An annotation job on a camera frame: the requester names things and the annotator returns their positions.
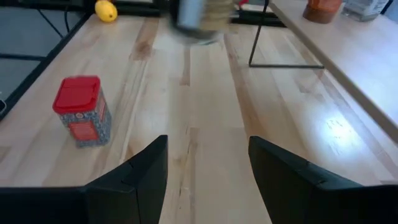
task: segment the lemon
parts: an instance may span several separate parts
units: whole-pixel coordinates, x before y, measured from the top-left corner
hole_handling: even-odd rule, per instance
[[[118,16],[116,7],[107,0],[99,0],[95,3],[95,13],[104,22],[112,22]]]

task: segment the orange jar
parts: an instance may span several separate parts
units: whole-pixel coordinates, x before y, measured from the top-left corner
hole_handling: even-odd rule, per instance
[[[321,24],[331,22],[340,8],[342,0],[308,0],[303,17]]]

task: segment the wooden table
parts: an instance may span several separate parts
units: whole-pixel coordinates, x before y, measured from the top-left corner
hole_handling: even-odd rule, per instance
[[[255,60],[312,58],[266,28]],[[0,186],[82,185],[169,135],[161,224],[271,223],[248,157],[258,135],[364,185],[398,180],[398,149],[326,71],[255,70],[256,28],[186,47],[166,20],[92,16],[0,123]],[[63,78],[98,75],[112,140],[77,149],[52,111]]]
[[[315,54],[380,127],[398,142],[398,24],[384,16],[329,24],[302,17],[306,1],[275,0],[272,11]]]

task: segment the tin canister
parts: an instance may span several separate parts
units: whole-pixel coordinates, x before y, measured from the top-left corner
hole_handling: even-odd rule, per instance
[[[53,110],[78,147],[103,146],[111,137],[111,113],[97,76],[65,78]]]

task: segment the red container lid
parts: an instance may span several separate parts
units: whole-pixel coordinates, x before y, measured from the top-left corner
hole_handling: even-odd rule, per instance
[[[63,79],[52,105],[58,114],[94,110],[101,82],[97,76],[80,76]]]

